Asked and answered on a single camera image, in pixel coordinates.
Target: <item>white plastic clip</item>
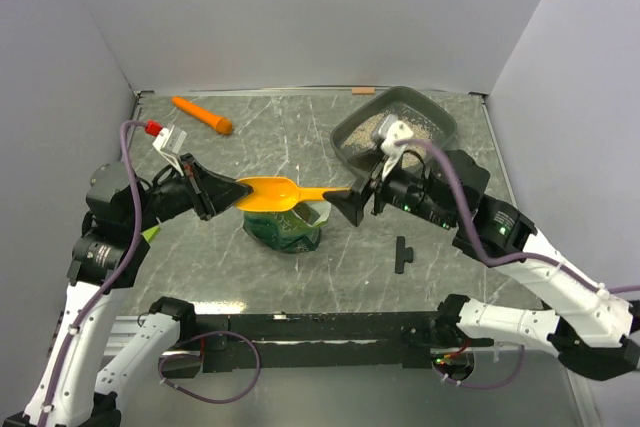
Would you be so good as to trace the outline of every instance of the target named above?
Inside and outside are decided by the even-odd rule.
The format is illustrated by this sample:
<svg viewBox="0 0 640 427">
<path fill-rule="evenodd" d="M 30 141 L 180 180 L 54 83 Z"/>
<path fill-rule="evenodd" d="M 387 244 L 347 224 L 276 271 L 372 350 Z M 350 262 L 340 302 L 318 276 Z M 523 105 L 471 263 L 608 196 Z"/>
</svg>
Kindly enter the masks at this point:
<svg viewBox="0 0 640 427">
<path fill-rule="evenodd" d="M 602 282 L 598 284 L 598 292 L 596 292 L 596 295 L 602 300 L 609 300 L 611 298 L 611 292 L 606 289 L 606 285 Z"/>
</svg>

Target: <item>white clip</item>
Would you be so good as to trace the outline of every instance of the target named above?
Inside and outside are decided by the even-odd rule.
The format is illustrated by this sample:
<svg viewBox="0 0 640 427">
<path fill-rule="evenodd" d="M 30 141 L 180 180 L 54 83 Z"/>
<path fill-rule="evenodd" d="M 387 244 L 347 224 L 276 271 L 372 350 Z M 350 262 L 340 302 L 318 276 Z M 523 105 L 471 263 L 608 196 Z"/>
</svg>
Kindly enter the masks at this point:
<svg viewBox="0 0 640 427">
<path fill-rule="evenodd" d="M 549 271 L 549 273 L 547 274 L 547 277 L 554 277 L 560 270 L 562 270 L 562 267 L 565 266 L 566 262 L 567 262 L 567 259 L 561 256 L 560 260 L 558 261 L 558 265 L 556 265 L 553 269 Z"/>
<path fill-rule="evenodd" d="M 606 286 L 602 282 L 598 284 L 598 292 L 596 292 L 596 295 L 602 300 L 609 300 L 611 298 L 611 292 L 606 289 Z"/>
</svg>

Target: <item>cable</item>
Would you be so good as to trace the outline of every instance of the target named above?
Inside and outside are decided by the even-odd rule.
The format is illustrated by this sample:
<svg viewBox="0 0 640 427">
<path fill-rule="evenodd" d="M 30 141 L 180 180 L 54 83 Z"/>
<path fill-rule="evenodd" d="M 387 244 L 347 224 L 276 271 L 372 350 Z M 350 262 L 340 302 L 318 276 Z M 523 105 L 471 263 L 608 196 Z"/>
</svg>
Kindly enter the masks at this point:
<svg viewBox="0 0 640 427">
<path fill-rule="evenodd" d="M 506 387 L 511 382 L 513 382 L 516 379 L 516 377 L 518 377 L 518 374 L 520 374 L 520 372 L 522 371 L 522 365 L 524 364 L 524 345 L 518 346 L 518 350 L 520 351 L 520 355 L 518 356 L 518 363 L 516 364 L 515 369 L 513 369 L 513 372 L 511 372 L 509 377 L 507 377 L 506 379 L 501 380 L 500 382 L 496 382 L 494 384 L 479 385 L 479 384 L 465 384 L 464 382 L 458 383 L 458 381 L 443 375 L 442 372 L 440 372 L 437 368 L 434 368 L 433 370 L 435 370 L 440 376 L 440 378 L 443 379 L 445 382 L 455 385 L 456 387 L 462 387 L 463 389 L 472 389 L 472 390 L 499 389 L 501 387 Z"/>
<path fill-rule="evenodd" d="M 640 285 L 625 285 L 609 290 L 612 294 L 626 294 L 627 292 L 640 292 Z"/>
<path fill-rule="evenodd" d="M 231 337 L 235 337 L 237 339 L 242 340 L 243 342 L 245 342 L 253 351 L 253 355 L 256 358 L 256 371 L 255 374 L 253 376 L 253 378 L 251 379 L 251 382 L 249 382 L 249 385 L 247 386 L 246 389 L 244 389 L 242 392 L 240 392 L 239 394 L 234 395 L 233 397 L 229 397 L 228 399 L 210 399 L 208 397 L 204 397 L 202 395 L 196 394 L 195 392 L 191 392 L 190 390 L 185 389 L 184 387 L 177 385 L 173 382 L 171 382 L 169 379 L 167 379 L 164 374 L 162 373 L 162 366 L 165 364 L 165 362 L 168 359 L 173 359 L 173 358 L 191 358 L 194 357 L 193 355 L 189 355 L 189 354 L 177 354 L 177 355 L 172 355 L 170 357 L 165 357 L 164 359 L 162 359 L 160 361 L 160 363 L 158 364 L 158 375 L 160 376 L 160 382 L 163 384 L 168 385 L 169 387 L 174 388 L 175 390 L 177 390 L 178 392 L 182 392 L 185 395 L 188 395 L 189 397 L 192 397 L 196 400 L 200 400 L 201 402 L 206 402 L 207 404 L 230 404 L 231 402 L 235 402 L 236 400 L 240 400 L 242 397 L 244 397 L 245 395 L 247 395 L 249 392 L 251 392 L 251 390 L 255 387 L 256 382 L 258 382 L 258 377 L 260 377 L 260 354 L 258 354 L 258 349 L 256 349 L 256 346 L 253 345 L 253 342 L 251 342 L 249 339 L 247 339 L 244 335 L 240 335 L 237 334 L 235 332 L 230 332 L 228 330 L 216 330 L 213 332 L 207 332 L 206 334 L 200 334 L 200 335 L 196 335 L 195 337 L 187 340 L 186 342 L 180 342 L 179 344 L 176 344 L 177 346 L 181 346 L 184 345 L 186 343 L 189 342 L 193 342 L 194 340 L 199 340 L 199 339 L 204 339 L 205 337 L 212 337 L 214 335 L 230 335 Z"/>
<path fill-rule="evenodd" d="M 91 312 L 91 309 L 93 309 L 102 295 L 111 288 L 113 283 L 118 280 L 118 277 L 120 277 L 120 274 L 122 274 L 122 272 L 127 268 L 136 252 L 136 249 L 138 248 L 138 244 L 140 243 L 142 230 L 142 207 L 140 205 L 140 193 L 138 192 L 136 174 L 133 170 L 133 166 L 131 165 L 131 158 L 129 157 L 129 150 L 127 148 L 127 132 L 131 127 L 144 127 L 145 125 L 146 122 L 141 122 L 138 120 L 128 120 L 126 122 L 123 122 L 120 126 L 120 148 L 122 149 L 122 161 L 124 162 L 125 168 L 127 170 L 127 177 L 129 178 L 129 185 L 131 186 L 131 197 L 133 198 L 134 222 L 131 245 L 129 246 L 129 249 L 127 250 L 124 258 L 120 262 L 120 265 L 118 265 L 118 268 L 113 272 L 111 276 L 109 276 L 104 281 L 104 283 L 100 286 L 96 293 L 91 296 L 86 305 L 78 313 L 77 317 L 70 325 L 71 329 L 77 329 L 78 331 L 80 331 L 82 321 L 89 314 L 89 312 Z M 56 360 L 53 364 L 53 369 L 51 370 L 49 386 L 47 387 L 47 391 L 44 396 L 43 405 L 45 406 L 51 405 L 51 402 L 53 401 L 58 383 L 60 382 L 62 367 L 64 365 L 67 353 L 69 352 L 73 337 L 74 335 L 72 335 L 70 332 L 67 332 L 67 334 L 64 336 L 62 344 L 60 345 L 58 356 L 56 357 Z M 47 423 L 48 416 L 49 412 L 42 410 L 40 412 L 40 417 L 38 418 L 37 427 L 44 427 Z"/>
<path fill-rule="evenodd" d="M 458 357 L 462 352 L 467 350 L 470 345 L 471 345 L 471 339 L 467 339 L 467 341 L 464 343 L 464 345 L 459 350 L 457 350 L 456 352 L 451 352 L 450 354 L 444 354 L 444 358 L 445 359 L 453 359 L 455 357 Z"/>
<path fill-rule="evenodd" d="M 162 177 L 169 172 L 169 175 L 167 176 L 166 179 L 164 179 L 162 182 L 160 182 L 160 180 L 162 179 Z M 153 180 L 151 181 L 154 189 L 159 187 L 160 185 L 162 185 L 162 183 L 164 183 L 165 181 L 169 180 L 170 178 L 172 178 L 174 175 L 176 174 L 176 169 L 173 168 L 172 165 L 166 165 L 164 166 L 160 172 L 158 172 L 154 177 Z"/>
<path fill-rule="evenodd" d="M 147 179 L 143 178 L 143 177 L 138 177 L 138 180 L 147 186 L 147 193 L 151 192 L 153 189 L 153 186 L 151 185 L 151 182 L 149 182 Z"/>
<path fill-rule="evenodd" d="M 513 254 L 503 255 L 502 257 L 489 257 L 482 247 L 482 241 L 480 240 L 478 231 L 476 230 L 475 225 L 473 225 L 473 217 L 471 215 L 471 211 L 469 210 L 469 205 L 467 204 L 467 199 L 464 195 L 464 191 L 462 190 L 460 179 L 458 178 L 458 175 L 456 174 L 453 165 L 451 165 L 451 162 L 447 158 L 446 154 L 431 142 L 427 142 L 425 140 L 404 139 L 396 142 L 396 145 L 398 146 L 406 144 L 419 145 L 425 148 L 427 152 L 429 152 L 436 159 L 438 164 L 440 164 L 442 172 L 444 173 L 449 186 L 451 187 L 451 191 L 455 198 L 456 205 L 458 207 L 458 213 L 460 216 L 460 220 L 462 221 L 462 224 L 464 226 L 464 230 L 467 233 L 469 241 L 471 242 L 471 246 L 473 247 L 473 250 L 478 256 L 478 260 L 480 260 L 480 262 L 488 267 L 497 267 L 521 260 L 532 259 L 539 260 L 541 262 L 544 262 L 545 264 L 549 264 L 552 267 L 558 266 L 559 262 L 557 260 L 535 252 L 515 252 Z M 590 282 L 585 280 L 581 275 L 575 273 L 566 265 L 561 265 L 560 270 L 562 270 L 564 273 L 566 273 L 568 276 L 570 276 L 590 292 L 598 292 L 599 288 L 597 286 L 591 285 Z"/>
<path fill-rule="evenodd" d="M 142 318 L 143 315 L 149 315 L 149 312 L 143 312 L 140 315 L 138 315 L 138 318 L 136 319 L 136 323 L 138 324 L 138 327 L 142 327 L 144 325 L 142 322 L 140 322 L 140 319 Z"/>
</svg>

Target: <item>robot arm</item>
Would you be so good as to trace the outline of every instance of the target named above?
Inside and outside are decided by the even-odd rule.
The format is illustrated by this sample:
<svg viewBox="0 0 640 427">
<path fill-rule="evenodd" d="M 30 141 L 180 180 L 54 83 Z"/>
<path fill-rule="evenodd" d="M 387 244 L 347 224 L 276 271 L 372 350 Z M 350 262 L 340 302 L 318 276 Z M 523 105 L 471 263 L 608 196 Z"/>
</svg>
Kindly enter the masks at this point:
<svg viewBox="0 0 640 427">
<path fill-rule="evenodd" d="M 420 177 L 403 170 L 400 159 L 411 131 L 399 124 L 387 118 L 374 131 L 380 157 L 369 175 L 350 191 L 329 192 L 325 199 L 355 226 L 373 197 L 373 215 L 390 204 L 442 228 L 456 227 L 461 220 L 459 200 L 446 169 L 435 165 L 428 177 L 424 170 Z M 637 303 L 612 295 L 566 260 L 514 206 L 485 195 L 489 172 L 468 154 L 455 150 L 442 155 L 459 177 L 464 201 L 474 213 L 473 227 L 490 259 L 476 252 L 466 229 L 458 230 L 453 246 L 524 285 L 553 310 L 498 307 L 458 295 L 450 295 L 438 310 L 470 338 L 516 342 L 549 352 L 588 378 L 606 380 L 637 370 L 640 348 L 629 339 L 639 327 Z M 518 253 L 527 255 L 504 265 L 489 263 Z"/>
<path fill-rule="evenodd" d="M 251 193 L 251 187 L 208 171 L 191 154 L 178 156 L 184 132 L 175 127 L 155 126 L 159 128 L 155 132 L 154 147 L 179 175 L 169 176 L 148 190 L 138 182 L 143 230 L 191 209 L 202 220 L 210 220 Z M 112 402 L 117 407 L 115 410 L 121 410 L 133 386 L 158 357 L 178 339 L 187 340 L 194 334 L 195 313 L 191 304 L 175 301 L 181 308 L 169 304 L 158 307 L 157 312 L 152 308 L 150 318 L 138 335 L 106 369 L 100 371 L 109 333 L 120 306 L 135 283 L 149 244 L 143 238 L 139 240 L 127 268 L 98 298 L 81 326 L 74 327 L 78 313 L 113 275 L 131 244 L 134 206 L 124 164 L 115 162 L 96 170 L 86 201 L 89 213 L 83 223 L 82 236 L 73 248 L 59 335 L 36 393 L 25 411 L 7 419 L 5 425 L 110 425 L 94 424 L 99 421 L 99 416 L 95 415 L 98 403 Z M 66 351 L 66 355 L 60 363 L 61 351 Z M 46 393 L 52 378 L 56 379 L 55 390 L 49 401 Z M 115 415 L 114 408 L 106 409 L 105 415 Z"/>
</svg>

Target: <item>litter box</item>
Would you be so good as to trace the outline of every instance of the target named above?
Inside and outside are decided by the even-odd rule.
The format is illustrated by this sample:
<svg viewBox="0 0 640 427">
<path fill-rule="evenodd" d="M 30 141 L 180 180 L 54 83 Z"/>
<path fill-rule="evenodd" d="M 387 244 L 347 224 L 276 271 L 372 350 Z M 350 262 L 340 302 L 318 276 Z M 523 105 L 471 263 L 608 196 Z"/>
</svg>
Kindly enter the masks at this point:
<svg viewBox="0 0 640 427">
<path fill-rule="evenodd" d="M 445 149 L 456 138 L 456 121 L 442 107 L 409 87 L 391 87 L 347 117 L 331 132 L 331 147 L 342 164 L 357 176 L 365 176 L 381 160 L 373 142 L 363 132 L 372 131 L 379 120 L 394 114 L 407 122 L 415 138 L 429 137 L 434 145 Z M 429 162 L 431 156 L 411 146 Z M 403 168 L 419 175 L 422 166 L 410 156 L 403 159 Z"/>
</svg>

